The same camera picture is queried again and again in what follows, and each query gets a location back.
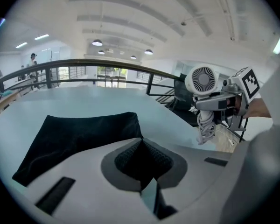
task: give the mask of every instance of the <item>railing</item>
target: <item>railing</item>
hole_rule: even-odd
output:
[[[69,78],[75,79],[86,75],[86,67],[69,67]]]
[[[120,69],[127,69],[127,70],[135,70],[135,71],[141,71],[145,73],[149,73],[149,79],[147,83],[144,82],[136,82],[136,81],[128,81],[128,80],[122,80],[119,79],[119,77],[116,78],[105,78],[105,79],[56,79],[52,80],[52,71],[51,69],[53,68],[59,68],[59,67],[86,67],[86,66],[103,66],[103,67],[114,67],[114,68],[120,68]],[[105,61],[105,60],[92,60],[92,59],[72,59],[72,60],[61,60],[61,61],[53,61],[53,62],[47,62],[47,63],[42,63],[39,65],[35,66],[30,66],[18,71],[15,71],[13,73],[10,73],[2,78],[0,78],[0,91],[4,91],[4,85],[3,82],[7,81],[9,79],[12,79],[14,77],[18,77],[24,74],[29,74],[32,72],[36,72],[39,70],[45,70],[45,76],[46,79],[41,82],[36,82],[33,84],[27,84],[27,85],[22,85],[22,86],[17,86],[16,88],[12,88],[11,90],[18,90],[22,88],[27,88],[31,87],[34,85],[47,85],[48,89],[52,88],[52,84],[54,83],[61,83],[61,82],[76,82],[76,81],[83,81],[83,82],[99,82],[99,81],[114,81],[118,83],[130,83],[130,84],[145,84],[147,85],[146,89],[146,94],[150,96],[174,96],[172,94],[151,94],[151,87],[152,86],[160,86],[160,87],[166,87],[166,88],[173,88],[173,86],[168,86],[168,85],[162,85],[162,84],[153,84],[154,76],[160,76],[160,77],[165,77],[165,78],[171,78],[171,79],[176,79],[178,77],[159,71],[159,70],[154,70],[148,67],[143,67],[139,65],[134,65],[134,64],[128,64],[128,63],[121,63],[121,62],[115,62],[115,61]]]
[[[138,71],[137,72],[137,79],[142,80],[142,81],[148,81],[149,74],[147,74],[145,72]],[[154,76],[153,84],[156,84],[156,83],[160,82],[161,80],[163,80],[163,77]]]

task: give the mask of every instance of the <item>black cloth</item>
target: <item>black cloth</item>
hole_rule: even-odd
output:
[[[13,179],[26,187],[73,154],[132,138],[143,138],[136,113],[94,118],[48,115]]]

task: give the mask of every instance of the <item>cable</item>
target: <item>cable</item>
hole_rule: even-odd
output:
[[[246,127],[247,127],[248,119],[249,118],[246,119],[246,122],[245,122],[245,125],[244,125],[244,129],[246,129]],[[244,136],[244,131],[242,132],[241,138],[239,139],[239,143],[243,140],[243,136]]]
[[[228,141],[230,142],[232,142],[233,143],[233,145],[230,143],[230,145],[229,145],[229,148],[230,148],[230,151],[233,153],[233,151],[234,150],[232,150],[232,146],[234,146],[234,145],[237,145],[238,144],[238,142],[236,142],[234,139],[231,139],[229,136],[227,136],[225,133],[223,133],[221,130],[219,130],[219,129],[217,129],[216,130],[216,132],[220,132],[221,134],[223,134],[227,139],[228,139]]]
[[[216,125],[213,121],[214,112],[208,112],[205,120],[202,120],[201,111],[197,116],[197,123],[199,126],[199,136],[197,138],[198,144],[202,145],[206,141],[211,140],[216,132]]]

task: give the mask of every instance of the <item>window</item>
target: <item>window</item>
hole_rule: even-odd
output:
[[[138,71],[137,72],[137,79],[142,80],[143,82],[148,83],[148,81],[149,81],[149,74],[141,72],[141,71]],[[160,77],[160,76],[154,76],[153,84],[159,83],[163,79],[165,79],[165,78],[164,77]]]
[[[98,79],[102,79],[104,81],[98,81],[97,86],[110,88],[125,88],[126,83],[119,81],[125,81],[126,74],[127,69],[98,66]]]

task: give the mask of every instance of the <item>human hand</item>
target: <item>human hand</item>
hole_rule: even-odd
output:
[[[227,106],[234,106],[236,111],[239,112],[239,109],[241,107],[241,102],[242,102],[242,97],[240,95],[237,95],[235,97],[235,103],[234,103],[234,100],[233,100],[233,102],[231,102],[230,99],[227,99]]]

